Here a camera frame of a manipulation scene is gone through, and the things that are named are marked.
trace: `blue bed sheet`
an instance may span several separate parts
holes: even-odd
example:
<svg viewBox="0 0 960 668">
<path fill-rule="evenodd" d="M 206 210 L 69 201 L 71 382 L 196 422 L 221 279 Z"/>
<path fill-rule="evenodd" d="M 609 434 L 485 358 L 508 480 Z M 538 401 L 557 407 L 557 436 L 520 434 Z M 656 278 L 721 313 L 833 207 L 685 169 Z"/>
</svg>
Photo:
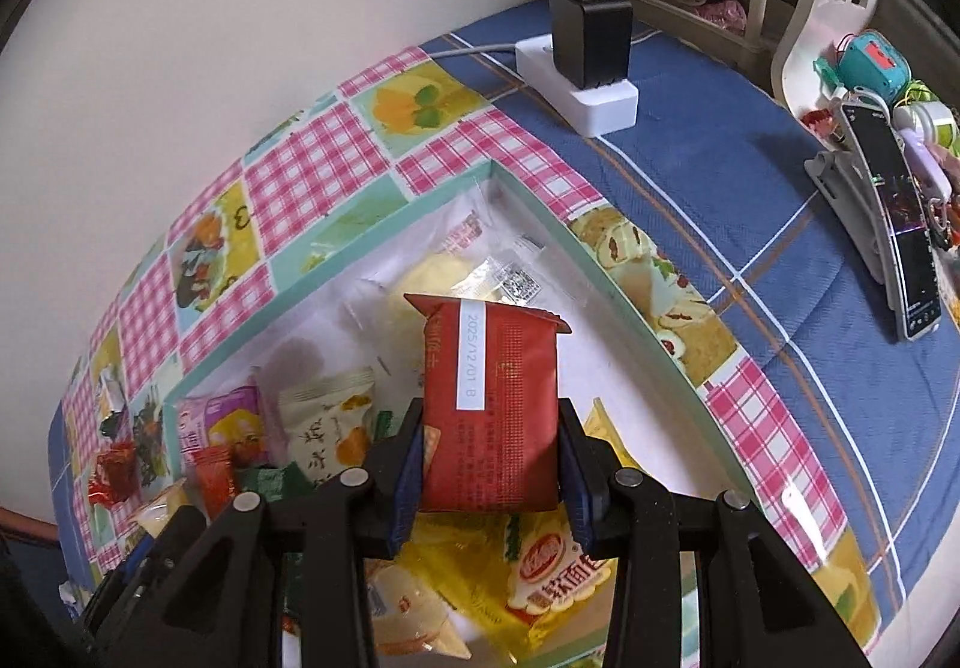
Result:
<svg viewBox="0 0 960 668">
<path fill-rule="evenodd" d="M 549 30 L 538 1 L 424 47 Z M 952 429 L 960 337 L 949 315 L 919 342 L 896 341 L 883 287 L 803 170 L 819 143 L 728 67 L 638 26 L 637 125 L 584 140 L 511 81 L 509 58 L 497 60 L 443 65 L 497 95 L 501 110 L 650 233 L 710 298 L 827 470 L 889 623 L 960 502 Z"/>
</svg>

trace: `white wall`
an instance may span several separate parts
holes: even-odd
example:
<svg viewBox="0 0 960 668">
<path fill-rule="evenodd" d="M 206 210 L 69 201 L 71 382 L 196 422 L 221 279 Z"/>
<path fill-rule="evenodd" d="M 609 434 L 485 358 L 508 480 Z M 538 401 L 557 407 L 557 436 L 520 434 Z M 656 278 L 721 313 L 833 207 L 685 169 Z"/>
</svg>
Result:
<svg viewBox="0 0 960 668">
<path fill-rule="evenodd" d="M 46 430 L 133 265 L 289 113 L 526 0 L 34 0 L 0 55 L 0 505 L 51 518 Z"/>
</svg>

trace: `phone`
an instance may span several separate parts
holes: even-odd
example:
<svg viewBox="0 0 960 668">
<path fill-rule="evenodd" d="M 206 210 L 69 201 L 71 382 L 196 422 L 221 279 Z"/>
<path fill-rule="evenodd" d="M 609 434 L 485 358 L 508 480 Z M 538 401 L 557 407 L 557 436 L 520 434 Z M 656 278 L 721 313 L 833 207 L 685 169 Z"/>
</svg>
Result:
<svg viewBox="0 0 960 668">
<path fill-rule="evenodd" d="M 898 333 L 907 340 L 918 339 L 940 321 L 940 293 L 917 187 L 882 108 L 851 102 L 841 105 L 840 115 L 869 173 L 891 243 L 896 286 L 888 286 L 888 296 L 891 289 L 896 292 Z"/>
</svg>

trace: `red candy wrapper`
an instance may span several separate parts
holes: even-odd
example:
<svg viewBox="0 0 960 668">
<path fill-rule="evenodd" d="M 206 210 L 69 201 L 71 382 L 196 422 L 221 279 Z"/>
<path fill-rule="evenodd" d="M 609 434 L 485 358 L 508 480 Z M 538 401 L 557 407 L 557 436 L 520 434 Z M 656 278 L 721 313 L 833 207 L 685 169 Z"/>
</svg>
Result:
<svg viewBox="0 0 960 668">
<path fill-rule="evenodd" d="M 560 316 L 406 294 L 424 327 L 424 426 L 435 441 L 422 510 L 557 508 Z"/>
<path fill-rule="evenodd" d="M 136 492 L 136 446 L 119 441 L 99 452 L 93 474 L 86 485 L 90 505 L 113 508 Z"/>
<path fill-rule="evenodd" d="M 197 484 L 203 493 L 206 515 L 213 521 L 237 494 L 229 446 L 210 446 L 194 453 Z"/>
</svg>

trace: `phone screen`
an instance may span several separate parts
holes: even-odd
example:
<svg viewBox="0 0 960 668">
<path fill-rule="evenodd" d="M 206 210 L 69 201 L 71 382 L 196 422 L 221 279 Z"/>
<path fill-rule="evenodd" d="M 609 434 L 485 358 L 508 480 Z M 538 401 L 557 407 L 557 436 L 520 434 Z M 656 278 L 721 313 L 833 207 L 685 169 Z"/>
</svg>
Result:
<svg viewBox="0 0 960 668">
<path fill-rule="evenodd" d="M 886 115 L 865 107 L 845 105 L 843 110 L 887 212 L 887 229 L 904 272 L 907 335 L 913 337 L 940 317 L 937 273 L 920 198 Z"/>
</svg>

